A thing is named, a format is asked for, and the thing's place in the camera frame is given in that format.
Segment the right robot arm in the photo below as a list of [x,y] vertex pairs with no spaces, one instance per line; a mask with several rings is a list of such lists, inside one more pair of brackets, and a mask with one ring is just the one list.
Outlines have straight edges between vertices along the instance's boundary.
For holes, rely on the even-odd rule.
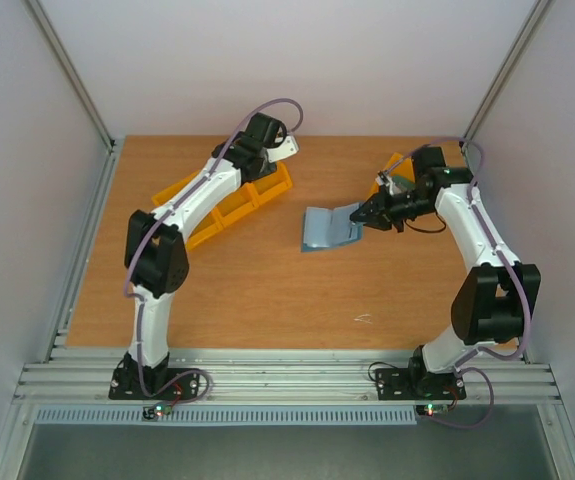
[[458,376],[480,353],[501,361],[521,357],[530,339],[541,274],[504,242],[467,167],[446,164],[434,141],[380,171],[377,189],[350,215],[365,227],[403,232],[411,221],[436,215],[461,253],[466,278],[450,310],[450,326],[414,350],[404,368],[377,370],[380,399],[464,398]]

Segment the aluminium rail frame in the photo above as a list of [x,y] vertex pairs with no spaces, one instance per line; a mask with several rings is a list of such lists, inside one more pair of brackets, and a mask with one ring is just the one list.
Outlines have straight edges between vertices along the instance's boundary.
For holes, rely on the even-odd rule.
[[[23,366],[14,392],[17,401],[105,403],[112,372],[122,358],[116,348],[55,347],[43,363]],[[406,365],[405,350],[174,349],[173,367],[207,371],[213,386],[206,403],[374,404],[371,363]],[[495,395],[498,405],[559,404],[561,394],[547,364],[498,361],[479,356],[464,376],[468,405]]]

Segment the small yellow bin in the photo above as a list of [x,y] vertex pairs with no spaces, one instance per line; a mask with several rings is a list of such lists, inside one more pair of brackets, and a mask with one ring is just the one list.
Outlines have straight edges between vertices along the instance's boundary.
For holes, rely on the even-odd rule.
[[382,171],[391,179],[394,194],[415,188],[415,174],[410,158],[403,159],[402,154],[394,153]]

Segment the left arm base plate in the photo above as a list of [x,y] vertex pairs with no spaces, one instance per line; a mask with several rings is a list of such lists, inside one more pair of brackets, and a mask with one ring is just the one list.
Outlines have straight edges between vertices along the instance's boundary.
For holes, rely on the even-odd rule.
[[145,366],[139,375],[139,364],[126,355],[114,369],[110,381],[110,400],[190,401],[204,386],[201,375],[188,368],[171,368],[165,359],[155,368]]

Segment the left aluminium corner post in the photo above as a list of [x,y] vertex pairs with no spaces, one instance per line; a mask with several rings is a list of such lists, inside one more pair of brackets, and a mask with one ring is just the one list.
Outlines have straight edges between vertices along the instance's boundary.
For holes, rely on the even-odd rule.
[[63,72],[66,80],[76,94],[80,104],[91,120],[101,142],[105,148],[111,152],[115,146],[115,139],[109,132],[104,120],[99,113],[88,89],[79,75],[63,41],[57,33],[49,15],[39,0],[23,0],[23,5],[35,22],[38,31],[47,43],[59,68]]

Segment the aluminium corner post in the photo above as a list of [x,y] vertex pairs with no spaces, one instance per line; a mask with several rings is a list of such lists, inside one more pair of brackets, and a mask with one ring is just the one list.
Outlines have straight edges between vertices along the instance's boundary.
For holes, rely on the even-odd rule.
[[63,72],[66,80],[76,94],[80,104],[91,120],[101,142],[105,148],[111,152],[115,146],[115,139],[109,132],[104,120],[99,113],[88,89],[79,75],[63,41],[57,33],[49,15],[39,0],[23,0],[23,5],[35,22],[38,31],[47,43],[59,68]]
[[554,3],[554,0],[537,0],[533,2],[464,132],[466,140],[475,138]]

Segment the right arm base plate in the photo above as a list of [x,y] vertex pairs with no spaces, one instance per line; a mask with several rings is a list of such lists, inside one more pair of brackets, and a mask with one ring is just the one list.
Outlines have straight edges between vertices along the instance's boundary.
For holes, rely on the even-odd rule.
[[437,401],[465,400],[464,385],[450,373],[413,373],[408,368],[380,368],[372,374],[379,400]]

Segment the green credit card in bin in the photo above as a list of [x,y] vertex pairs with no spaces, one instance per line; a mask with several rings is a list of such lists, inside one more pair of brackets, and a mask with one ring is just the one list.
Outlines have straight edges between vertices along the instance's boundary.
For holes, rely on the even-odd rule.
[[400,175],[391,177],[393,184],[399,192],[411,191],[415,189],[415,182]]

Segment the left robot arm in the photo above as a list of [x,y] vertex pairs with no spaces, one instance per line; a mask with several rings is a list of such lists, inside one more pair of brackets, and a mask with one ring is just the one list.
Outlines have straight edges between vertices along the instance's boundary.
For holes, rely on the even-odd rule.
[[285,124],[254,113],[217,146],[199,173],[169,201],[128,221],[124,293],[135,301],[131,345],[115,368],[109,397],[161,398],[182,370],[169,366],[168,325],[176,291],[189,273],[186,242],[227,196],[271,174],[298,151]]

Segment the teal leather card holder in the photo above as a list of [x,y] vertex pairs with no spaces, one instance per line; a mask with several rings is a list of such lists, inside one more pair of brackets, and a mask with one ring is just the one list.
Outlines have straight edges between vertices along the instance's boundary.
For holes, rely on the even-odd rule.
[[359,202],[333,209],[307,207],[303,215],[301,251],[303,253],[344,247],[360,241],[363,225],[350,220]]

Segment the yellow three-compartment bin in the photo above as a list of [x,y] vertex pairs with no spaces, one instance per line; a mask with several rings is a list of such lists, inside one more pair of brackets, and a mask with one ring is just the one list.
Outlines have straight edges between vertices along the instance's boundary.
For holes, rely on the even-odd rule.
[[275,167],[274,173],[245,183],[218,203],[186,239],[186,250],[195,249],[290,190],[293,182],[286,165],[278,162]]

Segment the right aluminium corner post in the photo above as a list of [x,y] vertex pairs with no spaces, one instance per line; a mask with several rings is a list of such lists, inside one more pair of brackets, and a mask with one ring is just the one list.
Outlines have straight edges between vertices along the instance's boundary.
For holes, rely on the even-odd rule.
[[554,0],[537,0],[533,2],[464,132],[466,140],[475,138],[554,3]]

